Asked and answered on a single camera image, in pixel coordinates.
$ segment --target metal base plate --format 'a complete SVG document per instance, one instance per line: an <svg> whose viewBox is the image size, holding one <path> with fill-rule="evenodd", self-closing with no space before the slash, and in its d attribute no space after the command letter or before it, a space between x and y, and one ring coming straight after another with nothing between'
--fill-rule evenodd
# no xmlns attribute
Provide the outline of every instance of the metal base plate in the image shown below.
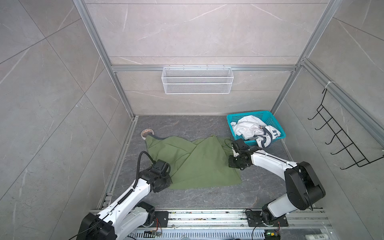
<svg viewBox="0 0 384 240"><path fill-rule="evenodd" d="M252 211L246 210L245 214L247 216L248 226L250 227L263 227L265 224L262 221L261 211ZM276 220L271 221L268 226L269 227L278 227L280 223L280 227L288 227L288 221L285 215L279 217Z"/></svg>
<svg viewBox="0 0 384 240"><path fill-rule="evenodd" d="M167 211L155 211L155 218L159 220L161 227L168 226L168 215L169 215L169 212Z"/></svg>

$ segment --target black wire rack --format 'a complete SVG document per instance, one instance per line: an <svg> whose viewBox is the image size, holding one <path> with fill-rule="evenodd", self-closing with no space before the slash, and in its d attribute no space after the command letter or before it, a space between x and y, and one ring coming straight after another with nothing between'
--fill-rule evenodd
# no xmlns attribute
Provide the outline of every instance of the black wire rack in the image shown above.
<svg viewBox="0 0 384 240"><path fill-rule="evenodd" d="M324 101L324 97L325 97L325 94L326 94L326 93L327 93L327 89L324 89L323 92L322 92L322 94L324 94L324 95L323 95L323 99L321 100L320 106L316 109L316 111L317 111L316 115L313 116L313 118L311 118L311 119L308 118L308 120L312 120L312 119L314 119L317 115L320 115L320 116L322 117L322 119L325 121L325 123L324 123L324 125L322 125L319 129L315 128L315 130L320 130L320 129L322 129L325 125L327 125L327 126L332 130L332 132L333 132L333 134L334 134L333 137L332 137L332 139L331 139L331 141L330 141L329 143L325 143L325 144L327 144L327 145L331 144L332 141L333 141L333 139L335 139L335 137L336 137L336 138L339 140L339 142L341 143L341 145L343 146L343 148L342 148L340 151L338 151L338 152L336 152L336 153L331 153L331 154L332 154L332 155L336 155L336 154L338 154L339 152L341 152L341 151L343 151L343 150L346 150L346 151L348 152L348 154L351 156L351 158L353 159L353 161L355 162L354 164L350 165L349 167L346 167L346 168L340 168L340 169L345 170L345 169L348 169L348 168L350 168L350 167L352 167L352 166L354 166L354 165L357 165L358 167L363 167L363 166L365 166L365 165L371 164L371 163L373 163L373 162L375 162L375 161L377 161L377 160L379 160L379 159L384 158L384 155L383 155L382 157L380 157L380 158L378 158L378 159L375 159L375 160L373 160L373 161L369 161L369 160L365 157L365 155L360 151L360 149L356 146L356 144L352 141L352 139L348 136L348 134L347 134L347 133L344 131L344 129L340 126L340 124L333 118L333 116L332 116L332 115L328 112L328 110L323 106L323 101ZM328 115L329 115L331 118L329 118L328 120L326 120L326 119L324 118L324 116L320 113L320 111L322 111L322 110L326 111L326 112L328 113ZM333 121L337 124L337 126L339 126L339 128L340 128L339 131L335 131L335 130L332 128L332 126L329 124L331 120L333 120ZM342 134L342 133L344 133L344 134L347 136L347 138L351 141L350 144L346 145L346 144L343 143L343 141L339 138L338 134ZM361 159L361 160L357 161L357 160L352 156L352 154L351 154L350 151L348 150L348 147L350 147L350 146L355 147L355 148L360 152L360 154L362 155L362 159Z"/></svg>

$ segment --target aluminum frame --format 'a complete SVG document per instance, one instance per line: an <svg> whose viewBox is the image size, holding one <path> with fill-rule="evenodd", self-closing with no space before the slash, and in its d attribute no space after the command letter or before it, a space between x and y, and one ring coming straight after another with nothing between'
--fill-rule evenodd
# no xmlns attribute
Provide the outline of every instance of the aluminum frame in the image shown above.
<svg viewBox="0 0 384 240"><path fill-rule="evenodd" d="M130 124L128 126L124 140L121 144L120 152L119 152L118 157L117 157L117 159L116 159L116 161L112 167L111 174L108 177L107 184L106 184L104 191L101 195L101 198L100 198L100 201L99 201L99 204L97 207L100 210L104 207L109 206L109 204L111 204L113 190L114 190L116 182L118 180L119 173L120 173L122 164L124 162L125 154L128 151L128 147L129 147L129 144L130 144L131 139L132 139L133 131L135 130L135 127L136 127L137 119L138 119L138 117L135 117L130 122Z"/></svg>
<svg viewBox="0 0 384 240"><path fill-rule="evenodd" d="M333 82L325 73L323 73L309 59L302 62L304 68L321 85L327 87L327 90L336 98L339 103L345 107L348 112L384 147L384 128L381 126L362 106L351 98L337 83Z"/></svg>
<svg viewBox="0 0 384 240"><path fill-rule="evenodd" d="M97 30L95 28L95 25L92 21L91 16L89 15L88 9L84 3L83 0L73 0L77 10L79 11L80 17L84 22L84 25L86 29L88 30L89 35L91 36L91 39L100 55L101 60L103 61L105 68L107 69L107 72L109 76L112 79L113 84L115 85L115 88L121 98L121 101L124 104L125 109L127 110L127 113L129 114L129 117L133 119L135 117L133 110L129 104L129 101L127 99L127 96L125 95L124 89L121 86L121 83L116 75L116 73L112 70L111 61L109 60L109 57L107 55L107 51L105 50L105 47L101 41L101 38L99 34L97 33Z"/></svg>
<svg viewBox="0 0 384 240"><path fill-rule="evenodd" d="M232 71L295 71L296 65L112 65L112 70L127 71L162 71L168 67L230 67Z"/></svg>
<svg viewBox="0 0 384 240"><path fill-rule="evenodd" d="M167 226L163 226L163 230L182 230L182 229L253 229L248 226L246 209L156 209L156 211L168 211L169 219ZM99 210L93 210L91 213L98 214ZM286 214L288 227L286 229L303 229L303 228L332 228L325 211L323 209L314 208L296 210ZM155 227L139 227L145 230L155 230ZM256 229L277 229L277 227L269 227L261 225Z"/></svg>
<svg viewBox="0 0 384 240"><path fill-rule="evenodd" d="M340 6L341 2L343 0L330 0L327 7L324 10L323 15L321 16L315 30L313 31L307 45L305 46L303 52L301 53L298 62L296 63L296 71L292 72L291 75L288 77L285 85L283 86L279 96L277 97L275 103L273 104L271 108L271 113L274 115L277 111L277 109L280 107L281 103L283 102L285 96L287 95L289 89L291 88L292 84L294 83L297 74L300 72L301 68L303 67L302 62L305 58L307 58L311 52L313 51L314 47L316 46L317 42L319 41L320 37L323 35L325 29L327 28L329 22L331 21L333 15L336 13L337 8Z"/></svg>

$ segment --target green towel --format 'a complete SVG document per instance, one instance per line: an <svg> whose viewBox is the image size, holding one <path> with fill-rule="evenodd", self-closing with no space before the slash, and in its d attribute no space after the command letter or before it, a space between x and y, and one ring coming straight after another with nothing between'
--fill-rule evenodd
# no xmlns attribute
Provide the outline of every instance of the green towel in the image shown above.
<svg viewBox="0 0 384 240"><path fill-rule="evenodd" d="M171 136L157 139L146 137L149 155L171 166L171 189L230 186L241 183L239 172L228 167L232 150L224 139L212 135L193 142Z"/></svg>

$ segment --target blue plastic basket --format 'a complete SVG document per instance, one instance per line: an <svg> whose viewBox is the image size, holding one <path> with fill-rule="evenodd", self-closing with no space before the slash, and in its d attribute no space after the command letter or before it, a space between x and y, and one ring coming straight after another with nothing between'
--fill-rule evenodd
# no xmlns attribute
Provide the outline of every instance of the blue plastic basket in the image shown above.
<svg viewBox="0 0 384 240"><path fill-rule="evenodd" d="M227 116L228 125L229 125L229 128L231 129L232 135L235 138L235 140L244 139L244 138L243 138L242 135L237 136L234 133L234 131L232 129L232 126L231 126L231 122L237 122L241 118L243 118L245 116L249 116L249 115L252 115L252 116L255 116L257 118L260 118L263 122L265 122L266 125L271 125L271 126L273 126L274 128L276 128L277 130L280 131L280 133L281 133L280 137L277 137L272 142L276 141L277 139L285 138L285 132L284 132L283 128L280 126L279 122L276 120L275 116L273 116L273 114L270 111L258 111L258 112L250 112L250 113L229 114ZM257 145L255 140L245 141L245 143L248 146Z"/></svg>

